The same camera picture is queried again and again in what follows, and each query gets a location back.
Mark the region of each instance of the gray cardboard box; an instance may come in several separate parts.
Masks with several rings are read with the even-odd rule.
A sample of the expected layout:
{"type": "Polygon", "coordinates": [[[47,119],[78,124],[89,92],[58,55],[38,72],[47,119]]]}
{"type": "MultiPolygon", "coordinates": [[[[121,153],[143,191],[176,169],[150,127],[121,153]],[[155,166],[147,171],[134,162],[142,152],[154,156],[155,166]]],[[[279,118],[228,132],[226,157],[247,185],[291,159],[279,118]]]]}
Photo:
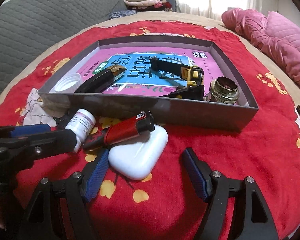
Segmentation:
{"type": "Polygon", "coordinates": [[[258,111],[257,102],[245,80],[212,41],[194,38],[143,35],[100,40],[90,45],[64,64],[39,90],[39,95],[50,108],[83,108],[96,116],[127,119],[142,110],[150,110],[156,123],[199,126],[205,128],[241,131],[258,111]],[[150,96],[116,94],[62,94],[54,93],[55,84],[74,66],[83,65],[96,49],[119,47],[174,47],[209,52],[225,77],[238,84],[238,105],[150,96]]]}

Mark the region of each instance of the white pill bottle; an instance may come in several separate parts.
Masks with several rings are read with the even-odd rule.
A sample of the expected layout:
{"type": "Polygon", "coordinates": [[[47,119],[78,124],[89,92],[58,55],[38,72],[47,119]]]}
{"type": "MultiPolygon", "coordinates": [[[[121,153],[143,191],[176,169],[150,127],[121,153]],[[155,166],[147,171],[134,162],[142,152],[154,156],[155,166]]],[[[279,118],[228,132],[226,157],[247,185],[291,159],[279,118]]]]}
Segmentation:
{"type": "Polygon", "coordinates": [[[94,116],[84,109],[79,109],[74,117],[67,124],[65,129],[70,129],[77,136],[77,144],[74,148],[74,152],[77,153],[92,128],[96,124],[94,116]]]}

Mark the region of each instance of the red lighter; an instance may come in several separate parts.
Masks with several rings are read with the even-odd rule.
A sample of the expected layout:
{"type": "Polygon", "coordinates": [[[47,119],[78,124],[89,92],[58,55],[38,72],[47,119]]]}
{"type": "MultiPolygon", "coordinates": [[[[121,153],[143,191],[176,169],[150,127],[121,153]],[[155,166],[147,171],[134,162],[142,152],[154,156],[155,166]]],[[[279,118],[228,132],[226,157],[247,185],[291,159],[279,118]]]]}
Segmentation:
{"type": "Polygon", "coordinates": [[[141,111],[137,116],[89,135],[84,141],[83,149],[88,151],[95,150],[128,140],[146,131],[152,132],[153,130],[154,119],[151,112],[141,111]]]}

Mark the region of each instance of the pink pillow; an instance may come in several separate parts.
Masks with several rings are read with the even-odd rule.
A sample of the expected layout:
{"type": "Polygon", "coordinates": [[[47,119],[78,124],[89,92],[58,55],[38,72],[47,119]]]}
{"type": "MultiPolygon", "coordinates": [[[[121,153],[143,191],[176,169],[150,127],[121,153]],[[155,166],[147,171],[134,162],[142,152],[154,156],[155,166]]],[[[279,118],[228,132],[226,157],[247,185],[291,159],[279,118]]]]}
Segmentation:
{"type": "Polygon", "coordinates": [[[300,52],[300,28],[277,12],[269,12],[266,34],[288,42],[300,52]]]}
{"type": "Polygon", "coordinates": [[[225,26],[247,38],[300,87],[300,28],[276,12],[240,8],[222,14],[225,26]]]}

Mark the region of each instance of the white bottle cap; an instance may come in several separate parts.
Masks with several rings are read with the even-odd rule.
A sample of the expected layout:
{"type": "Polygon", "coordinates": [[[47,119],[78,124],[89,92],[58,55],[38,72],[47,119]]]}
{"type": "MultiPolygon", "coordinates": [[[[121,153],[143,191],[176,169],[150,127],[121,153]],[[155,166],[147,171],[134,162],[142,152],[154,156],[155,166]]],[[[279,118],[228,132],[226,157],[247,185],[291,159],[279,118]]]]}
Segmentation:
{"type": "Polygon", "coordinates": [[[80,142],[80,140],[77,137],[77,144],[75,145],[75,147],[73,149],[73,152],[77,153],[79,151],[80,147],[81,147],[81,144],[82,143],[80,142]]]}
{"type": "Polygon", "coordinates": [[[61,78],[54,86],[57,93],[74,93],[83,81],[79,73],[73,73],[61,78]]]}

